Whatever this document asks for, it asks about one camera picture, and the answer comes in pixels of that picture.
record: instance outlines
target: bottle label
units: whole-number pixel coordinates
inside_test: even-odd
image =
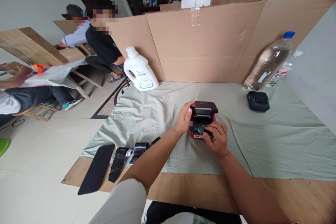
[[[291,69],[292,69],[291,67],[282,66],[282,67],[277,71],[277,74],[285,75],[285,74],[288,73],[289,70],[291,70]]]
[[[140,80],[139,83],[140,88],[147,89],[154,86],[154,83],[152,82],[152,80],[149,78],[149,76],[146,74],[145,71],[136,71],[135,73]]]

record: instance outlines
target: plastic water bottle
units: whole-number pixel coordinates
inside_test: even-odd
[[[257,64],[244,83],[245,89],[260,91],[266,86],[290,56],[292,51],[291,39],[294,35],[294,31],[287,31],[282,39],[274,42],[262,52]]]
[[[124,62],[124,72],[140,91],[148,91],[159,86],[148,60],[141,56],[134,47],[126,48],[128,58]]]
[[[272,79],[267,83],[266,87],[273,87],[278,81],[288,73],[292,67],[295,59],[299,57],[303,52],[295,51],[291,57],[286,60],[286,62],[282,65],[282,67],[277,71],[275,75],[273,75]]]

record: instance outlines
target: orange object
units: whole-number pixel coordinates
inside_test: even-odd
[[[32,68],[33,68],[33,72],[35,73],[35,74],[41,74],[41,73],[43,73],[45,70],[47,70],[47,68],[44,66],[44,65],[42,65],[42,64],[34,64],[34,65],[32,65],[31,66]]]

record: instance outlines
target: light green cloth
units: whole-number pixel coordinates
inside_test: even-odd
[[[93,158],[108,142],[116,147],[151,142],[173,127],[185,102],[210,101],[219,110],[217,121],[228,127],[229,150],[252,176],[336,180],[336,137],[285,83],[264,91],[271,109],[259,113],[249,109],[240,84],[162,82],[148,92],[131,85],[81,156]],[[162,171],[222,173],[205,142],[189,134]]]

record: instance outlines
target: sneaker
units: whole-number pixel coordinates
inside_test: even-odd
[[[52,99],[52,100],[48,100],[48,101],[46,101],[46,102],[43,102],[42,104],[43,104],[43,105],[46,105],[46,106],[49,106],[49,105],[51,105],[54,101],[55,101],[55,99]]]
[[[69,109],[72,109],[74,106],[76,106],[78,103],[80,103],[84,98],[80,98],[78,100],[73,100],[73,101],[69,101],[65,104],[62,105],[62,108],[64,110],[69,110]]]

